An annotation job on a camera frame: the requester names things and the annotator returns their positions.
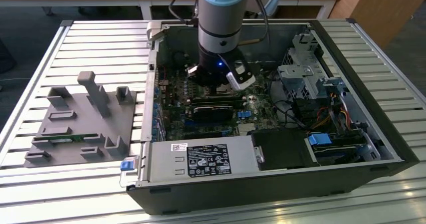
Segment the metal bracket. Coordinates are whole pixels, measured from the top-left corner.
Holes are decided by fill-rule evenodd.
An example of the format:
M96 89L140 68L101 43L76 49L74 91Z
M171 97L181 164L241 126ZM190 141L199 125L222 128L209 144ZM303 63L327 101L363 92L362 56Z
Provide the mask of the metal bracket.
M146 25L146 37L153 41L163 36L161 21L150 21Z

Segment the blue connector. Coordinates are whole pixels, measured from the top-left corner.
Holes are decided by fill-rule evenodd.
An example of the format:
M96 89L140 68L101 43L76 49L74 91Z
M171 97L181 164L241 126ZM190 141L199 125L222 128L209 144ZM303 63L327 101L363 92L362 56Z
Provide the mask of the blue connector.
M138 165L138 161L140 161L140 157L134 156L134 157L128 157L121 161L120 164L120 170L124 171L133 171L134 168Z
M307 137L310 145L329 145L331 144L330 137L326 133L314 133Z
M251 116L251 111L237 112L237 116L239 119L249 118Z
M250 116L251 116L251 111L243 112L243 117L245 117L245 118L249 118Z
M120 165L121 171L132 171L134 170L134 161L122 161Z

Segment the aluminum extrusion table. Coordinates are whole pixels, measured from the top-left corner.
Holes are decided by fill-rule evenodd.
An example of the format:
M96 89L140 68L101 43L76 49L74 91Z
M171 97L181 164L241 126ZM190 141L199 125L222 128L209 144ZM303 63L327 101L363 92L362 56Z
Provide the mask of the aluminum extrusion table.
M93 71L106 91L137 91L130 155L140 151L149 62L147 21L74 21L61 26L0 134L0 223L416 223L426 218L426 100L357 24L321 20L420 163L351 193L150 216L120 186L120 162L26 169L30 140L49 102L49 87L70 93L80 71ZM334 74L338 73L326 60Z

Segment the blue tab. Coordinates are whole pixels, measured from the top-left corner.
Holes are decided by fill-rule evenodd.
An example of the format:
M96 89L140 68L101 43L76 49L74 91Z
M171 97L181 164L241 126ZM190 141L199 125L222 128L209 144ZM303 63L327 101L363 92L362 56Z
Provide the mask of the blue tab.
M251 116L251 111L243 112L243 117L249 118Z
M122 161L120 165L121 171L132 171L134 170L134 161Z
M310 145L329 145L331 144L330 137L326 133L315 133L307 137Z

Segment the warning label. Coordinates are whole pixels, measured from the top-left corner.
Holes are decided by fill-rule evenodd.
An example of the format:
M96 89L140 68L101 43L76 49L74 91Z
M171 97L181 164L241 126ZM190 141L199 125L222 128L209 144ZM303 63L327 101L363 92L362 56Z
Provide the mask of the warning label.
M226 144L186 147L186 154L191 178L231 173Z

